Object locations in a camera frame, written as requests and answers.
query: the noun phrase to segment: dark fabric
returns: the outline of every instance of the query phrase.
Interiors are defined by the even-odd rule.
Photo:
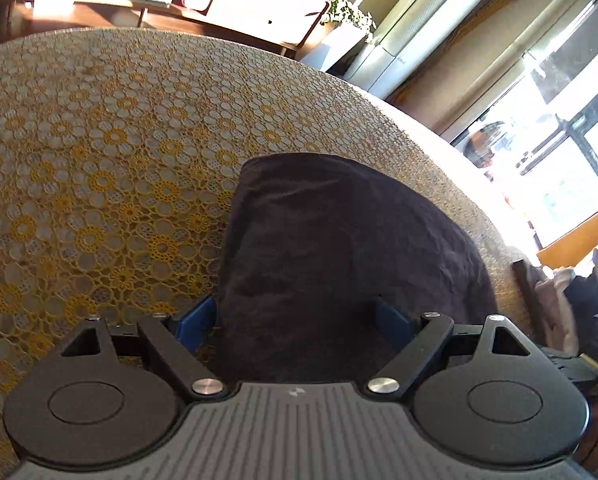
[[[397,180],[338,156],[249,160],[223,242],[213,370],[224,380],[364,381],[395,354],[373,301],[457,323],[496,311],[470,237]]]
[[[594,272],[587,278],[575,276],[563,293],[572,305],[579,348],[583,348],[594,333],[594,316],[598,314],[598,280]]]

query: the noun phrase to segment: wooden floor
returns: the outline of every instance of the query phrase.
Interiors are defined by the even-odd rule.
[[[17,4],[12,14],[10,27],[6,23],[7,7],[0,6],[0,44],[15,38],[30,34],[61,30],[76,27],[136,27],[139,17],[138,10],[121,9],[94,4],[74,4],[64,12],[41,12],[39,9],[26,8],[24,4]],[[249,44],[269,52],[279,54],[282,48],[278,45],[258,40],[232,30],[227,30],[207,23],[196,23],[159,16],[148,13],[142,28],[159,28],[161,30],[174,30],[189,32],[201,36],[222,38],[223,40],[236,41]]]

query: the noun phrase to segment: yellow floral lace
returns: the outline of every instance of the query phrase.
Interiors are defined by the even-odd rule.
[[[346,83],[225,41],[140,29],[0,46],[0,477],[4,398],[87,314],[111,324],[188,308],[217,281],[239,169],[253,156],[354,158],[471,234],[522,328],[492,223]]]

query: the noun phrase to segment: metal screw head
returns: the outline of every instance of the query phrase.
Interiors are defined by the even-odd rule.
[[[199,395],[215,395],[223,390],[223,383],[219,379],[198,379],[192,383],[192,391]]]
[[[390,377],[375,377],[368,381],[368,390],[375,394],[393,394],[398,389],[399,383]]]

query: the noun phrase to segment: window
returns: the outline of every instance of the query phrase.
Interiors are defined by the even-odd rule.
[[[569,38],[452,142],[541,248],[598,211],[598,2]]]

